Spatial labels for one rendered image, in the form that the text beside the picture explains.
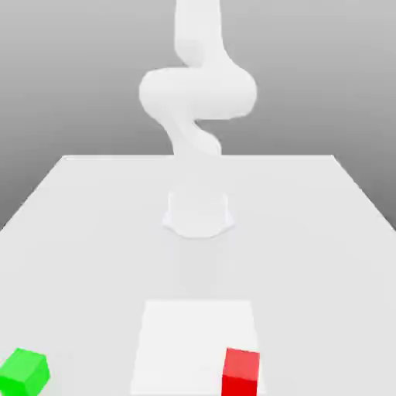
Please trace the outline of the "small green cube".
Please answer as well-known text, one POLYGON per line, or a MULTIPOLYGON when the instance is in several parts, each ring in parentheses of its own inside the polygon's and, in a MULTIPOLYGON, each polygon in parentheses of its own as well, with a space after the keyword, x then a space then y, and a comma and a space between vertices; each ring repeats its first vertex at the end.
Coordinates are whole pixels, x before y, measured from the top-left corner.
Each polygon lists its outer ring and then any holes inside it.
POLYGON ((44 354, 16 348, 0 366, 0 396, 39 396, 49 379, 44 354))

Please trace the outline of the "small red cube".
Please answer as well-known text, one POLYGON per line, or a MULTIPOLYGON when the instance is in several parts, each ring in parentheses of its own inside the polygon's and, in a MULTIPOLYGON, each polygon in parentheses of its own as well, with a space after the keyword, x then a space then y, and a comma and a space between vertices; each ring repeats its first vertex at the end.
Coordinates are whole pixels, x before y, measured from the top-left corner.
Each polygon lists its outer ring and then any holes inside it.
POLYGON ((257 396, 260 353, 227 348, 221 396, 257 396))

